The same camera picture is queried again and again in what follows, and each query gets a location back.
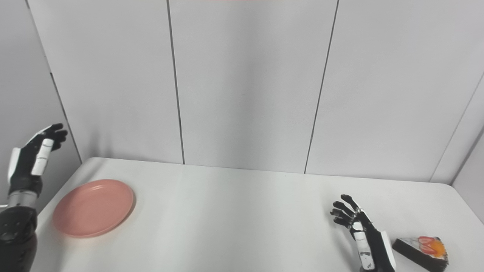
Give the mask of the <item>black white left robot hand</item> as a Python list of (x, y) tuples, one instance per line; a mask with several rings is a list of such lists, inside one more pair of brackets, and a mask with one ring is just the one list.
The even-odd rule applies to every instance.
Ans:
[(8, 167), (9, 196), (15, 192), (40, 196), (50, 153), (62, 146), (67, 135), (62, 123), (52, 124), (38, 131), (23, 147), (13, 148)]

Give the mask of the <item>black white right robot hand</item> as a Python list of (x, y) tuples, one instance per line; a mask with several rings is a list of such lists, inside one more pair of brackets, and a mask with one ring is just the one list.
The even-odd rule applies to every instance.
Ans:
[(330, 214), (333, 221), (349, 230), (356, 243), (361, 272), (394, 272), (396, 262), (392, 245), (385, 231), (378, 230), (367, 213), (343, 193), (342, 201), (334, 201)]

